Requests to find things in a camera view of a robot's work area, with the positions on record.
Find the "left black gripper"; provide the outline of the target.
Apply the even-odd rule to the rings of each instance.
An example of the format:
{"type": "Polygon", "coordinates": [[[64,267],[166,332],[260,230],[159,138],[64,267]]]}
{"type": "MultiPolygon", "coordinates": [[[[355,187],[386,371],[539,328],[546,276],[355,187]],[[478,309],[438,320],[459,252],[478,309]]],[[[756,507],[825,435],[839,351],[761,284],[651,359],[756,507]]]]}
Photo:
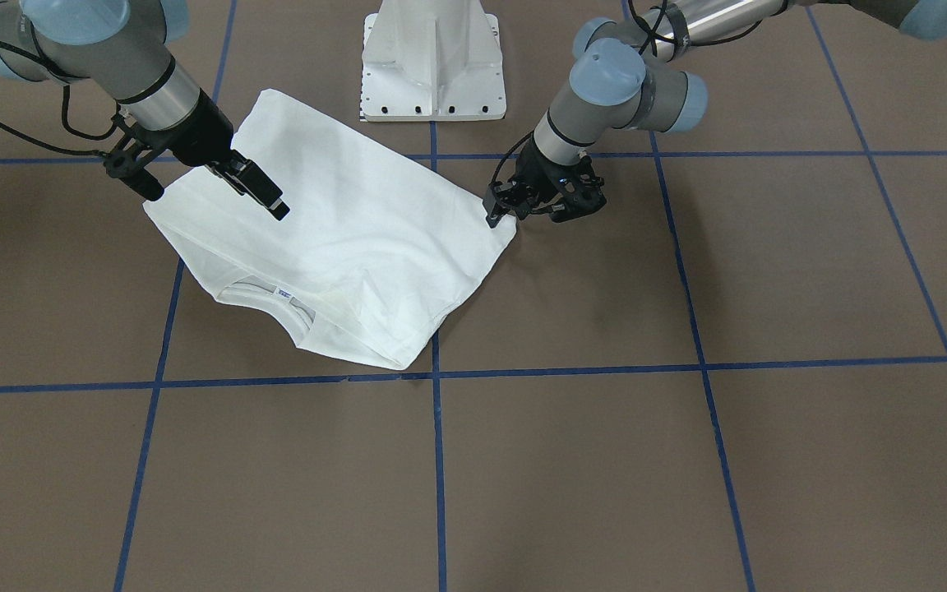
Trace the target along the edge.
{"type": "Polygon", "coordinates": [[[607,203],[603,185],[585,151],[575,164],[556,164],[524,136],[497,161],[483,195],[486,224],[495,229],[506,215],[545,215],[555,224],[589,216],[607,203]]]}

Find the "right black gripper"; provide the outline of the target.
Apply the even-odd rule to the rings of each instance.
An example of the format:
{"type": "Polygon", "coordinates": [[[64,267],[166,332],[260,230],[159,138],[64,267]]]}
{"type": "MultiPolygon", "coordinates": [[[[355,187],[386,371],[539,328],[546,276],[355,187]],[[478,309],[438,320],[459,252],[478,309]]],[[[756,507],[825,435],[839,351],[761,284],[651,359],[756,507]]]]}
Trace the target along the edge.
{"type": "Polygon", "coordinates": [[[151,131],[139,124],[124,125],[123,138],[105,157],[108,176],[117,179],[147,201],[164,194],[161,182],[146,166],[165,151],[181,164],[207,166],[239,195],[248,195],[275,220],[290,212],[283,191],[252,159],[232,149],[233,124],[217,104],[201,90],[195,108],[169,130],[151,131]]]}

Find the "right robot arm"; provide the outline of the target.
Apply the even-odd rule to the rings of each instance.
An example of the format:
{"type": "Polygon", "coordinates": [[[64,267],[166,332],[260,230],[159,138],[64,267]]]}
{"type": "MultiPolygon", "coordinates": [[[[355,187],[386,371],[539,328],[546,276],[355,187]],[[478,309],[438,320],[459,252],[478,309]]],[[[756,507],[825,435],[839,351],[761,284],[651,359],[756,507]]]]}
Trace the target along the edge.
{"type": "Polygon", "coordinates": [[[283,219],[281,188],[233,148],[233,124],[170,53],[188,29],[184,1],[0,1],[0,76],[52,80],[64,99],[72,83],[97,83],[115,102],[111,128],[122,137],[93,155],[142,198],[163,196],[147,165],[169,151],[283,219]]]}

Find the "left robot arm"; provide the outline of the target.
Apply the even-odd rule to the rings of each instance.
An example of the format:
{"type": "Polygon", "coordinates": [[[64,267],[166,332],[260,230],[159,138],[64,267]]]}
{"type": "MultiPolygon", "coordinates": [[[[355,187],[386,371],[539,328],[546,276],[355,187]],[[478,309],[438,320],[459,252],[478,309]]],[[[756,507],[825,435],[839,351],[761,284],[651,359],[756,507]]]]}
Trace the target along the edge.
{"type": "Polygon", "coordinates": [[[556,224],[606,203],[589,149],[609,130],[686,132],[705,116],[708,90],[672,63],[691,50],[732,42],[792,10],[792,1],[661,1],[624,21],[587,21],[572,44],[567,80],[533,131],[512,146],[514,172],[492,177],[486,224],[547,216],[556,224]]]}

